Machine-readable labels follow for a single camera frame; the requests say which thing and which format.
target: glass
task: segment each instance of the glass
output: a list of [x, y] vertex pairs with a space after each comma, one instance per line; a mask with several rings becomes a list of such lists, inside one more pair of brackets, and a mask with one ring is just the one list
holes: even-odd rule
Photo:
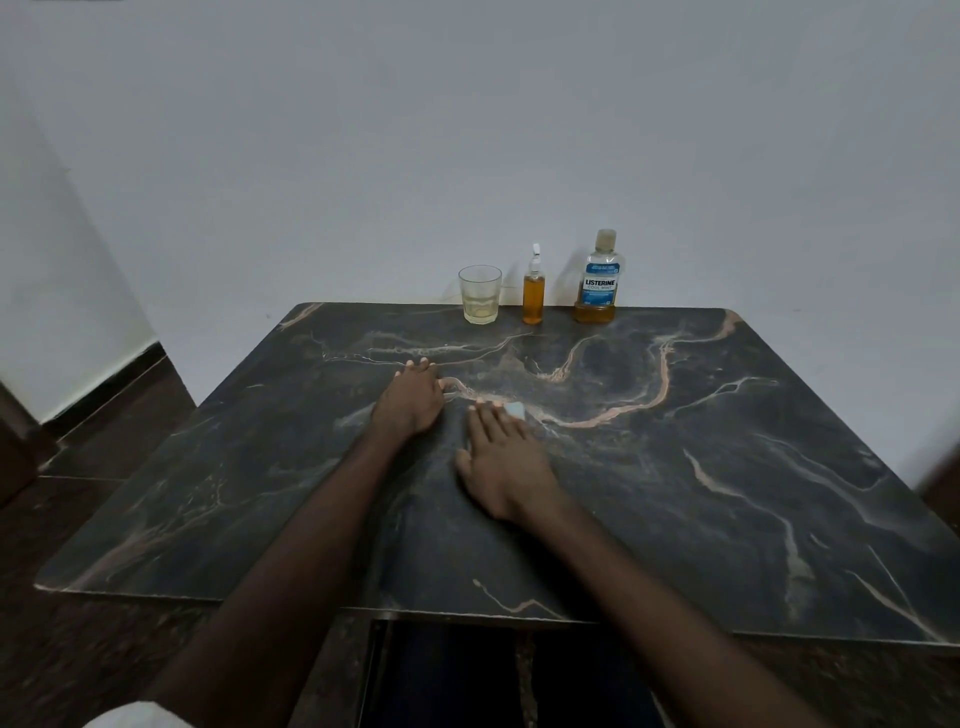
[[472, 324], [496, 321], [500, 307], [500, 281], [503, 274], [491, 265], [470, 265], [460, 272], [460, 293], [464, 298], [464, 318]]

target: forearm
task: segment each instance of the forearm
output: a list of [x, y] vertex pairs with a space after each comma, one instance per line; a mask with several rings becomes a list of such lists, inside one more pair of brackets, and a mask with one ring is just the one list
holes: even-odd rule
[[730, 637], [642, 569], [572, 498], [533, 504], [523, 525], [576, 574], [690, 724], [824, 725]]
[[148, 691], [195, 726], [285, 725], [403, 438], [368, 431]]

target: yellow liquid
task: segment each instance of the yellow liquid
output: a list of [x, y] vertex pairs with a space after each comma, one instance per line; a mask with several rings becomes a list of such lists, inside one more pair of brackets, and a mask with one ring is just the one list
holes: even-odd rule
[[584, 299], [584, 285], [580, 284], [577, 292], [577, 303], [573, 305], [573, 320], [581, 324], [608, 324], [616, 314], [616, 305], [585, 305], [580, 303]]
[[546, 279], [543, 276], [523, 278], [523, 323], [539, 324], [543, 321], [543, 289]]
[[492, 324], [500, 307], [499, 296], [474, 299], [464, 296], [464, 318], [472, 324]]

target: bottle label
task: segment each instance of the bottle label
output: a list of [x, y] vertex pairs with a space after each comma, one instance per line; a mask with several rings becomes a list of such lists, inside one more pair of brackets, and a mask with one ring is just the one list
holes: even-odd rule
[[616, 298], [616, 279], [620, 276], [619, 263], [588, 263], [584, 273], [584, 305], [612, 305]]

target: black marble tabletop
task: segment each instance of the black marble tabletop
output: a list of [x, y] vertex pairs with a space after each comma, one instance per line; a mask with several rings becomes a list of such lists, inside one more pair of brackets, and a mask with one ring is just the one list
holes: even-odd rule
[[352, 606], [590, 620], [536, 543], [458, 486], [468, 402], [520, 400], [558, 476], [651, 569], [740, 633], [960, 643], [960, 541], [733, 312], [296, 307], [37, 577], [223, 599], [362, 430], [408, 358], [454, 386], [398, 457]]

